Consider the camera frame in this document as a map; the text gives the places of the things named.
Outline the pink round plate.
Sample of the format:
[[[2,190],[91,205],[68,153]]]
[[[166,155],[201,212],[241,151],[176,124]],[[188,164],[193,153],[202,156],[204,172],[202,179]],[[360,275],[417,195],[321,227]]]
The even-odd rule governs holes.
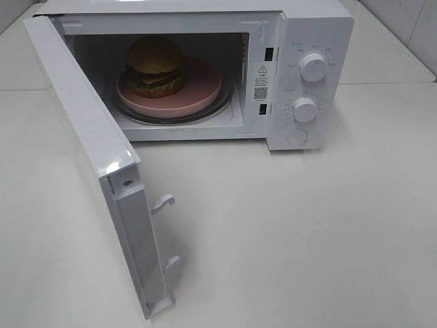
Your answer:
[[[184,84],[172,95],[146,98],[118,79],[116,90],[121,101],[134,112],[152,118],[179,118],[205,109],[217,98],[223,77],[210,62],[196,57],[186,57]]]

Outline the burger with lettuce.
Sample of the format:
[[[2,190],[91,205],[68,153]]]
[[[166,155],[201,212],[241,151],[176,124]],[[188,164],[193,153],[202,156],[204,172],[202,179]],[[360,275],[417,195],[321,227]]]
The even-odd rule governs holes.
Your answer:
[[[184,87],[184,55],[180,47],[162,36],[136,40],[126,55],[124,82],[146,98],[170,96]]]

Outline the upper white power knob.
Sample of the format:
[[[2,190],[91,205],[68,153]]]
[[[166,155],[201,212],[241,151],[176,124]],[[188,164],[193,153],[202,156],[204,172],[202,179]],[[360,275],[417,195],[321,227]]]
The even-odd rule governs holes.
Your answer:
[[[306,82],[318,82],[327,74],[328,58],[321,51],[309,51],[298,60],[298,67]]]

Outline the white microwave oven body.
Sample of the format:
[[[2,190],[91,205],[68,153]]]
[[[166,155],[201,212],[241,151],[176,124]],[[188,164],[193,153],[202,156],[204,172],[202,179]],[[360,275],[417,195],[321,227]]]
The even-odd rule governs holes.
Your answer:
[[[70,52],[130,141],[264,139],[271,150],[322,145],[354,19],[338,1],[48,1],[32,18],[57,23]],[[161,35],[189,57],[213,63],[234,92],[220,113],[190,124],[140,124],[117,108],[115,82],[128,47]],[[309,51],[328,58],[326,76],[306,82],[298,60]],[[292,105],[314,99],[316,117],[294,120]],[[308,132],[306,144],[287,136]]]

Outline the round white door release button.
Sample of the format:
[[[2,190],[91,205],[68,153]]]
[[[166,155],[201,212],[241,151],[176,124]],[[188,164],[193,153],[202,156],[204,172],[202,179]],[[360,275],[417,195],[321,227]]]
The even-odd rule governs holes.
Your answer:
[[[288,143],[293,144],[295,146],[304,145],[306,144],[307,140],[308,140],[308,132],[301,128],[294,129],[287,136]]]

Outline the lower white timer knob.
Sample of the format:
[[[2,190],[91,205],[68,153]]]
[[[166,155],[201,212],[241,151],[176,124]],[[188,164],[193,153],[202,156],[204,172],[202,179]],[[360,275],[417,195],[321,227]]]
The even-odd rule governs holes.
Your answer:
[[[312,121],[316,117],[317,111],[318,106],[310,97],[299,98],[292,105],[294,120],[300,123]]]

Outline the glass microwave turntable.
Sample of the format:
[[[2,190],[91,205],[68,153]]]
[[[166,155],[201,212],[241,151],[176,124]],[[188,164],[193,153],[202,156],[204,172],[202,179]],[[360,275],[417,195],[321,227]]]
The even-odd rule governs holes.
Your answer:
[[[139,122],[140,124],[157,124],[164,126],[174,124],[190,124],[192,122],[198,122],[220,113],[231,102],[233,92],[233,86],[226,82],[225,87],[221,88],[217,98],[213,100],[210,105],[196,113],[184,115],[178,118],[153,118],[137,113],[123,103],[123,101],[121,100],[121,96],[119,96],[119,100],[117,101],[117,108],[124,116],[126,116],[130,120]]]

